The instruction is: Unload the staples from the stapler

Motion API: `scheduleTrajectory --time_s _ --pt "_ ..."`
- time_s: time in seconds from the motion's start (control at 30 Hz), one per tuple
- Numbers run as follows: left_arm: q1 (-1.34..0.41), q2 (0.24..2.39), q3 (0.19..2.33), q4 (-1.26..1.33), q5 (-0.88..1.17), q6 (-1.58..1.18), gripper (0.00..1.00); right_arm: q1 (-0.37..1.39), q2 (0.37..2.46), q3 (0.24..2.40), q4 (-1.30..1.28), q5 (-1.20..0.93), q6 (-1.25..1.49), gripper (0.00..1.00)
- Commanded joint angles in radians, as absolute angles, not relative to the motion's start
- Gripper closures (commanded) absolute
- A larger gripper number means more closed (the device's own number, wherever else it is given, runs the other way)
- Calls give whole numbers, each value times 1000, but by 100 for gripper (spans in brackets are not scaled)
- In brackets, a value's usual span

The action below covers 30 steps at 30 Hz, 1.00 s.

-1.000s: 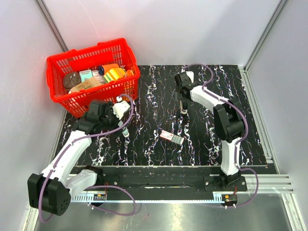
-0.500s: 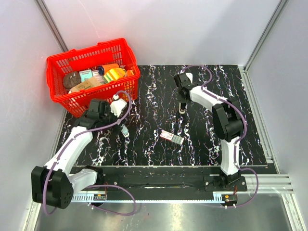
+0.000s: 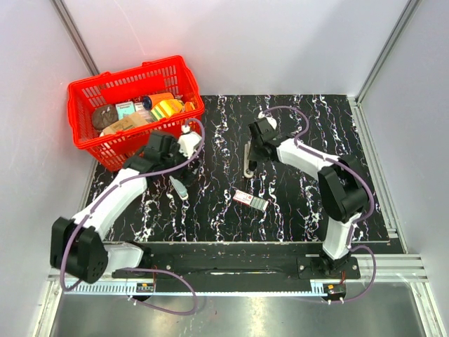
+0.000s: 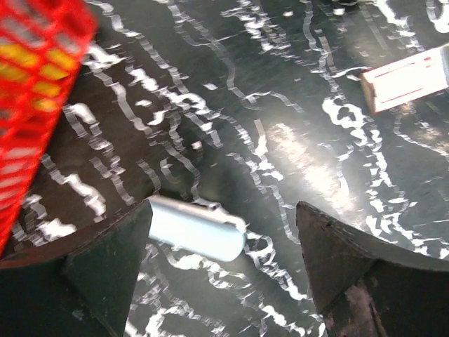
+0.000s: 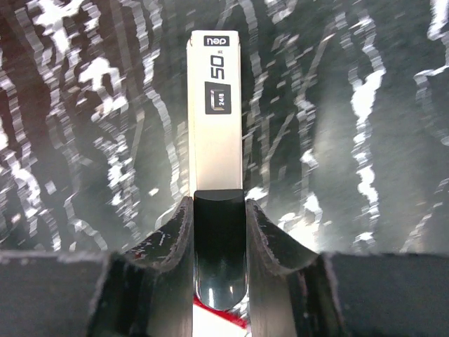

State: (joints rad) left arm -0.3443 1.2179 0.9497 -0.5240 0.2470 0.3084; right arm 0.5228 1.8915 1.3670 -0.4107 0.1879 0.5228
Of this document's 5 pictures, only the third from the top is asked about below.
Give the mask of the dark stapler magazine part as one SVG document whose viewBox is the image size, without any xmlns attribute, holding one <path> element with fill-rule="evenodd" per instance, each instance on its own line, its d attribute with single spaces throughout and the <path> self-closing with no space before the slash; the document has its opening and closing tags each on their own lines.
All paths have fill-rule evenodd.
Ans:
<svg viewBox="0 0 449 337">
<path fill-rule="evenodd" d="M 250 165 L 250 141 L 248 141 L 244 145 L 244 153 L 243 153 L 243 175 L 247 179 L 251 179 L 254 176 L 254 170 Z"/>
</svg>

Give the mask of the staple box with tray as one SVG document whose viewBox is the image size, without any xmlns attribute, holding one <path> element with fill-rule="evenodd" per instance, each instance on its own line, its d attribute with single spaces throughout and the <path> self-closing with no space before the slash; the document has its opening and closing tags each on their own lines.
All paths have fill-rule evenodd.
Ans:
<svg viewBox="0 0 449 337">
<path fill-rule="evenodd" d="M 245 204 L 246 206 L 249 206 L 251 208 L 257 209 L 259 211 L 266 211 L 268 203 L 269 203 L 265 199 L 262 199 L 260 197 L 255 197 L 251 194 L 248 194 L 248 193 L 240 191 L 240 190 L 235 191 L 233 200 L 240 202 L 242 204 Z"/>
</svg>

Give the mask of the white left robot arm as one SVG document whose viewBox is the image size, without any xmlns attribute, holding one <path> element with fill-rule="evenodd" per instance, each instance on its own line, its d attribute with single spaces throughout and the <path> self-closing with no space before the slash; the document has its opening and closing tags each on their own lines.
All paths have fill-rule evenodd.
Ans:
<svg viewBox="0 0 449 337">
<path fill-rule="evenodd" d="M 198 155 L 203 138 L 184 130 L 175 137 L 162 131 L 150 134 L 148 143 L 128 158 L 115 179 L 85 209 L 69 219 L 59 217 L 51 228 L 50 264 L 83 282 L 93 284 L 103 274 L 128 269 L 146 277 L 152 261 L 136 243 L 103 243 L 116 219 L 148 187 L 154 176 L 182 175 Z"/>
</svg>

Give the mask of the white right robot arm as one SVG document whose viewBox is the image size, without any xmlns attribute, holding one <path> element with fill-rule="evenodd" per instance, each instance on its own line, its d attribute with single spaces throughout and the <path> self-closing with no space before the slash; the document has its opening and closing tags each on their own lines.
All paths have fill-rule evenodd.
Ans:
<svg viewBox="0 0 449 337">
<path fill-rule="evenodd" d="M 245 144 L 243 160 L 246 178 L 254 176 L 258 163 L 276 161 L 318 181 L 328 225 L 320 256 L 312 265 L 325 277 L 338 276 L 351 257 L 354 223 L 373 201 L 368 185 L 359 174 L 357 160 L 326 154 L 282 135 L 271 117 L 259 118 L 248 128 L 250 140 Z"/>
</svg>

